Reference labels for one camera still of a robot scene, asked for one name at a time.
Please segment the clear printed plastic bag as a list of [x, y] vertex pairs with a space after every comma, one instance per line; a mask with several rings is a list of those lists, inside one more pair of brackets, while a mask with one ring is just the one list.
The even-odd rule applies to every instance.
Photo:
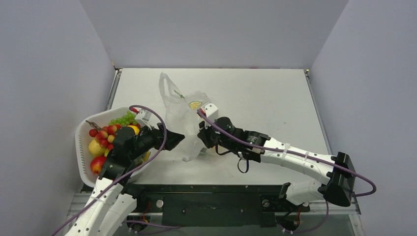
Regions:
[[176, 149], [184, 162], [192, 161], [205, 148], [197, 137], [201, 122], [197, 110], [210, 102], [210, 99], [201, 91], [183, 95], [176, 84], [163, 72], [159, 78], [159, 92], [165, 106], [164, 121], [167, 128], [185, 136]]

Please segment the red fake cherry bunch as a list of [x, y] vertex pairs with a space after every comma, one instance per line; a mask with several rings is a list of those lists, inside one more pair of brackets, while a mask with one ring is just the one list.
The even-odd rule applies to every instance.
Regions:
[[122, 128], [121, 125], [108, 125], [100, 127], [98, 124], [92, 121], [86, 121], [86, 123], [91, 127], [89, 130], [89, 136], [93, 140], [96, 140], [100, 143], [102, 147], [106, 147], [104, 156], [107, 156], [108, 152], [111, 151], [113, 146], [113, 141], [116, 137], [116, 132]]

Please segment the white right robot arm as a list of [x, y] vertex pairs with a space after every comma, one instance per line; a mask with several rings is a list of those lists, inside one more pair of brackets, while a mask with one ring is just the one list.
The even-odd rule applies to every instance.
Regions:
[[235, 154], [246, 162], [274, 164], [312, 178], [312, 181], [282, 185], [277, 197], [282, 209], [290, 210], [315, 200], [350, 206], [356, 177], [349, 155], [308, 152], [266, 134], [236, 128], [227, 117], [216, 119], [214, 124], [215, 127], [206, 121], [199, 123], [198, 138], [207, 148], [222, 147], [226, 153]]

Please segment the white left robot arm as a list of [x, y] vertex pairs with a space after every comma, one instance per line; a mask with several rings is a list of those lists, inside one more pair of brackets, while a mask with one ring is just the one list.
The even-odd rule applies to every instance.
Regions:
[[[69, 222], [68, 236], [110, 236], [131, 211], [146, 207], [140, 188], [129, 183], [131, 175], [145, 167], [163, 150], [174, 149], [185, 136], [169, 131], [164, 123], [157, 128], [125, 126], [116, 131], [113, 149], [101, 167], [94, 189], [84, 208]], [[135, 160], [156, 149], [141, 165]]]

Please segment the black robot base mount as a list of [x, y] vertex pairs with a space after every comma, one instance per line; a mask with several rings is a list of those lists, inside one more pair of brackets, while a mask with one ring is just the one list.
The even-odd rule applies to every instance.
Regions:
[[309, 206], [286, 201], [281, 185], [142, 184], [137, 207], [128, 220], [161, 218], [181, 227], [274, 227], [294, 220]]

